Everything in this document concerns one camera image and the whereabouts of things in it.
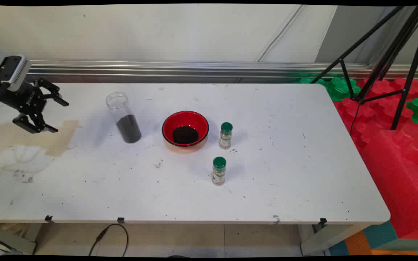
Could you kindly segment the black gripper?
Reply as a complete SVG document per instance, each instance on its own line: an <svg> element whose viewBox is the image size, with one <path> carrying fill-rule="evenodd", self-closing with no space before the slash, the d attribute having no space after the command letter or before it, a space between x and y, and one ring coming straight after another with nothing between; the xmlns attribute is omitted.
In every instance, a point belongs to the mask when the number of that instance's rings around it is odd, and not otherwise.
<svg viewBox="0 0 418 261"><path fill-rule="evenodd" d="M43 94L41 88L48 90L49 94ZM42 115L48 99L53 99L61 106L70 105L62 98L60 88L46 79L36 79L32 84L23 81L17 91L10 91L9 84L0 80L0 103L20 112L13 119L13 124L29 133L58 132L57 128L45 123Z"/></svg>

